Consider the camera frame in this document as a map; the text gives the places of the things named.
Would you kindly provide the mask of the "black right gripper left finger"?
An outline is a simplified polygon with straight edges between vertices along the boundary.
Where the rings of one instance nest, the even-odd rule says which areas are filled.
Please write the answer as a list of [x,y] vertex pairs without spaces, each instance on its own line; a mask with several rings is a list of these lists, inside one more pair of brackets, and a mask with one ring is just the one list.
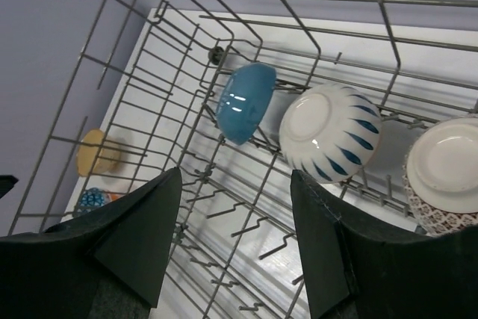
[[181,201],[174,167],[41,233],[1,239],[3,318],[147,318],[158,304]]

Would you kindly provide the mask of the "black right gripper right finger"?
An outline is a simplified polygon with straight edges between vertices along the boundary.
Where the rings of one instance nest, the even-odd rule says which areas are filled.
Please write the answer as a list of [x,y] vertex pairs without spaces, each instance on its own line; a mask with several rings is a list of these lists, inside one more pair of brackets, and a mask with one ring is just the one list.
[[313,318],[475,318],[477,228],[431,238],[386,223],[291,174]]

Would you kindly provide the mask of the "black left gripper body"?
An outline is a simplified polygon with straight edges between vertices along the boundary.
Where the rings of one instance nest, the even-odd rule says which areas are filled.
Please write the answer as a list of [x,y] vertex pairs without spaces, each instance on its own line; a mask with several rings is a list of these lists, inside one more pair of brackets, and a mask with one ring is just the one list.
[[0,198],[11,191],[17,182],[18,178],[13,175],[0,175]]

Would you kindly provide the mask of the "tan bowl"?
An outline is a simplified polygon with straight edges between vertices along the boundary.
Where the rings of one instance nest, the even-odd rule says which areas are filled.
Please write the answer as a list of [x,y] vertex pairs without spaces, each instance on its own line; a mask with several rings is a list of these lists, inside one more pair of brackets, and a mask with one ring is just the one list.
[[107,136],[101,129],[88,131],[78,147],[77,173],[80,177],[114,173],[127,159],[125,148],[116,138]]

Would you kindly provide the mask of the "white bowl orange rim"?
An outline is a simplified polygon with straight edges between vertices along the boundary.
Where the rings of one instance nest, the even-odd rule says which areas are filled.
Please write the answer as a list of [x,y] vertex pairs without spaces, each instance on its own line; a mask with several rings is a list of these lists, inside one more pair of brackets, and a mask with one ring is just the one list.
[[347,180],[371,160],[382,135],[378,108],[360,91],[322,84],[286,110],[279,145],[288,165],[321,184]]

